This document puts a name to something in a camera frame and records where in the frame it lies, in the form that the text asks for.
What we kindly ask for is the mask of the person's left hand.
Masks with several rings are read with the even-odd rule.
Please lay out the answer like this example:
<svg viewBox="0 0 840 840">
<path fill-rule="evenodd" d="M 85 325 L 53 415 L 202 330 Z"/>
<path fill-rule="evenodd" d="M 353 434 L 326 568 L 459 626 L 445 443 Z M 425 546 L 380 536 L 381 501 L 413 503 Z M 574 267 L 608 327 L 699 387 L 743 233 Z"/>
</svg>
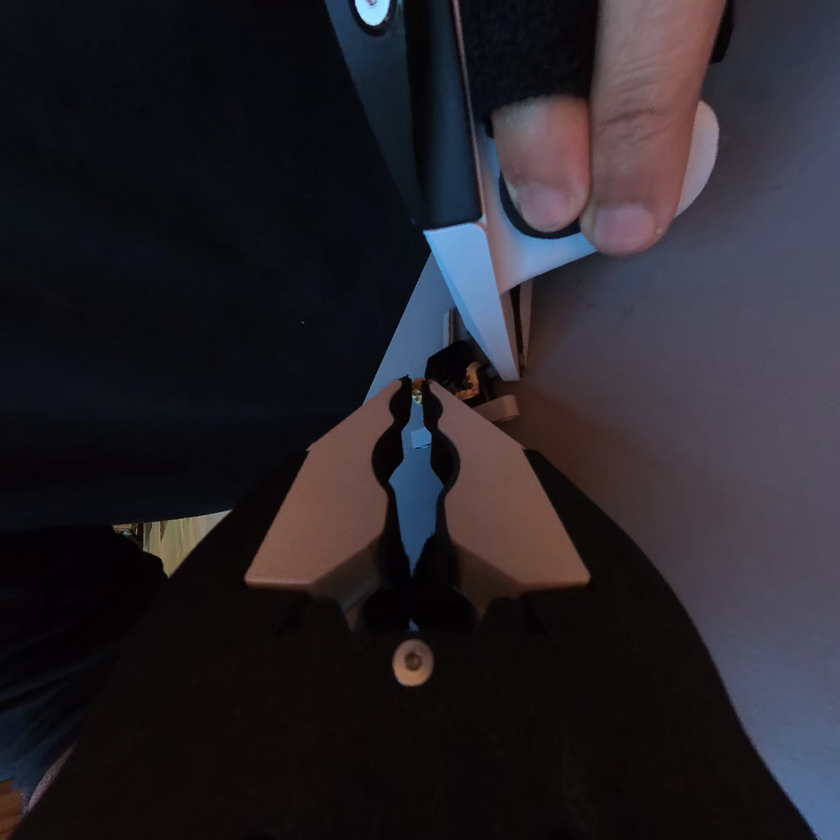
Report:
<svg viewBox="0 0 840 840">
<path fill-rule="evenodd" d="M 557 94 L 492 113 L 500 173 L 530 228 L 554 234 L 577 222 L 609 256 L 665 235 L 726 6 L 599 2 L 588 99 Z"/>
</svg>

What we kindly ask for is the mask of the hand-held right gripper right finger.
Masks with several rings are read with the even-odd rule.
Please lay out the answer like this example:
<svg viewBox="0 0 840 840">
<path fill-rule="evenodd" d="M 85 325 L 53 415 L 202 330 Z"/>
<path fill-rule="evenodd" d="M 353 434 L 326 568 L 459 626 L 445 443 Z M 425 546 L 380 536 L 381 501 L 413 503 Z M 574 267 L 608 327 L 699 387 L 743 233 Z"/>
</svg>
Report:
<svg viewBox="0 0 840 840">
<path fill-rule="evenodd" d="M 523 447 L 440 384 L 424 380 L 422 395 L 441 489 L 420 558 L 420 630 L 468 632 L 496 601 L 587 586 Z"/>
</svg>

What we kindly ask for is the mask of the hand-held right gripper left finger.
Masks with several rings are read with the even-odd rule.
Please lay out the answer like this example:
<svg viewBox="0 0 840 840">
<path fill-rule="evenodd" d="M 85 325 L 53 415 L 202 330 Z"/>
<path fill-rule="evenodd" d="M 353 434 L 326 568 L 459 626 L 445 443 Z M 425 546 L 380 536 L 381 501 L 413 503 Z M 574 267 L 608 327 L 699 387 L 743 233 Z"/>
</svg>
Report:
<svg viewBox="0 0 840 840">
<path fill-rule="evenodd" d="M 403 462 L 412 390 L 409 377 L 395 380 L 309 447 L 248 586 L 326 597 L 357 616 L 384 593 L 407 616 L 411 572 L 390 479 Z"/>
</svg>

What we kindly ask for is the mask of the lego gear axle assembly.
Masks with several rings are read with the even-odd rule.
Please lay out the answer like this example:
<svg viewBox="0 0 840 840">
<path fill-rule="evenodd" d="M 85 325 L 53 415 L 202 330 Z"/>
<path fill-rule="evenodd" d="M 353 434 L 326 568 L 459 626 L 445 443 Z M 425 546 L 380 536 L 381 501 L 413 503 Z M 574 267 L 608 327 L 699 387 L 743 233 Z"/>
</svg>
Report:
<svg viewBox="0 0 840 840">
<path fill-rule="evenodd" d="M 424 378 L 470 407 L 496 399 L 497 373 L 472 343 L 457 340 L 429 356 Z"/>
</svg>

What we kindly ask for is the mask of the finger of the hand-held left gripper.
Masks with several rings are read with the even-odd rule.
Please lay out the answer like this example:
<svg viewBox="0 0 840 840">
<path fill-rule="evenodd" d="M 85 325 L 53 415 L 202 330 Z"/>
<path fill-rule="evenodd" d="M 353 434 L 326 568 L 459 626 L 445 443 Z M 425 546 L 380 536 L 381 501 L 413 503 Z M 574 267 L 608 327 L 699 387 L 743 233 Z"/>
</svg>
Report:
<svg viewBox="0 0 840 840">
<path fill-rule="evenodd" d="M 532 285 L 532 280 L 526 280 L 513 289 L 514 331 L 518 345 L 520 375 L 525 375 L 529 361 L 532 319 Z"/>
<path fill-rule="evenodd" d="M 427 230 L 425 238 L 469 335 L 502 380 L 520 380 L 513 290 L 498 290 L 484 229 L 462 224 Z"/>
</svg>

